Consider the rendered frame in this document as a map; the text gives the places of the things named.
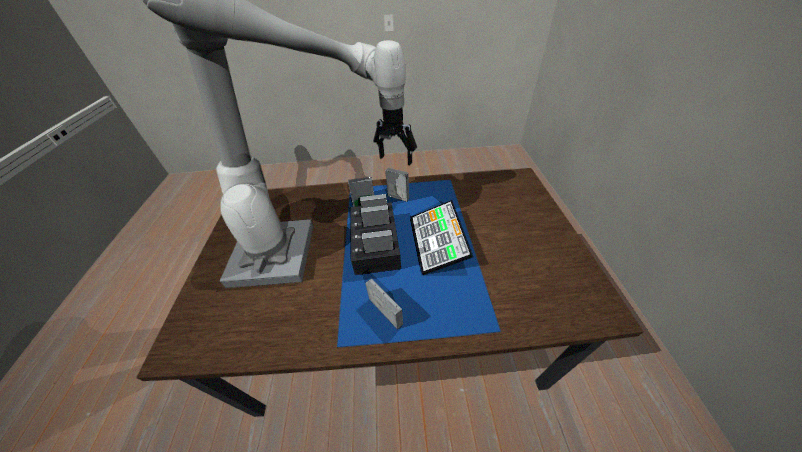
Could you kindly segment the blue flat mat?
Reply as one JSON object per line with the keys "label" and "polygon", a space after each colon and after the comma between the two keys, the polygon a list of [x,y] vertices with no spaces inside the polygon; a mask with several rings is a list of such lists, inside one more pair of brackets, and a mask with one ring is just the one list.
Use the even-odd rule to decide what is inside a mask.
{"label": "blue flat mat", "polygon": [[[401,269],[354,274],[350,194],[337,347],[500,332],[451,180],[409,183],[407,202],[389,197],[387,185],[373,189],[374,195],[386,194],[387,203],[392,203]],[[411,216],[450,200],[474,257],[423,275]],[[370,279],[402,308],[399,329],[369,300],[365,283]]]}

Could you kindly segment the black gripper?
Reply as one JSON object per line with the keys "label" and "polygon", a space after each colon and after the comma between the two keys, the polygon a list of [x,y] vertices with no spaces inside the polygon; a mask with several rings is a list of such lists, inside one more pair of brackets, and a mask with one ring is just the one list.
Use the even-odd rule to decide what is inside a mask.
{"label": "black gripper", "polygon": [[[411,125],[404,125],[403,124],[403,107],[401,109],[398,109],[398,110],[389,111],[389,110],[382,109],[382,111],[383,111],[383,120],[386,123],[389,123],[389,124],[394,124],[395,123],[394,124],[394,129],[397,130],[396,135],[398,137],[400,137],[400,139],[402,140],[402,142],[404,143],[405,147],[408,150],[407,151],[408,166],[410,166],[411,163],[412,163],[412,153],[417,148],[417,145],[416,145],[415,139],[414,139],[412,131],[411,131]],[[380,119],[377,122],[377,129],[376,129],[376,133],[375,133],[374,140],[373,140],[374,142],[377,143],[377,146],[379,147],[380,159],[382,159],[384,157],[384,145],[383,145],[383,140],[384,139],[382,139],[382,138],[379,139],[380,136],[379,136],[378,132],[381,129],[382,125],[386,124],[384,121],[382,121]],[[403,130],[403,128],[404,128],[404,130]],[[404,131],[406,131],[407,137],[406,137]]]}

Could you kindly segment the dark grey drive dock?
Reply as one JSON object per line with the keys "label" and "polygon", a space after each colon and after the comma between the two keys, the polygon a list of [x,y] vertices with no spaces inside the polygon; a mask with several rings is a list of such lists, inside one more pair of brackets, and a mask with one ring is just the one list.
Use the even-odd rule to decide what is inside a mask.
{"label": "dark grey drive dock", "polygon": [[[351,207],[351,263],[355,275],[401,269],[400,250],[392,203],[387,203],[390,224],[363,226],[361,206]],[[362,233],[392,230],[394,250],[365,253]]]}

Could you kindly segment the status display screen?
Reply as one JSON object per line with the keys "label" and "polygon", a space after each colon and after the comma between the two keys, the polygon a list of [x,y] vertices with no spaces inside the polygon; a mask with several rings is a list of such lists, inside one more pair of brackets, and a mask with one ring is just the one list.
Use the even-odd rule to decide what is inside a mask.
{"label": "status display screen", "polygon": [[473,258],[452,200],[411,221],[423,275]]}

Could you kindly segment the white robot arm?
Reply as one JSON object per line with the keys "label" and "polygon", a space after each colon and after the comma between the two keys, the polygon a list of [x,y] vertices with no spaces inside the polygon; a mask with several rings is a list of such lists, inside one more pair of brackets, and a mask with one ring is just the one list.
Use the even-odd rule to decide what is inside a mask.
{"label": "white robot arm", "polygon": [[254,266],[258,274],[267,264],[285,264],[295,230],[282,229],[265,196],[269,193],[261,165],[250,155],[224,49],[228,38],[342,61],[351,72],[374,80],[380,107],[389,111],[404,106],[406,73],[401,45],[390,40],[376,47],[361,42],[347,45],[286,22],[247,0],[142,1],[171,22],[177,39],[186,47],[221,159],[216,168],[223,193],[221,214],[245,250],[238,265]]}

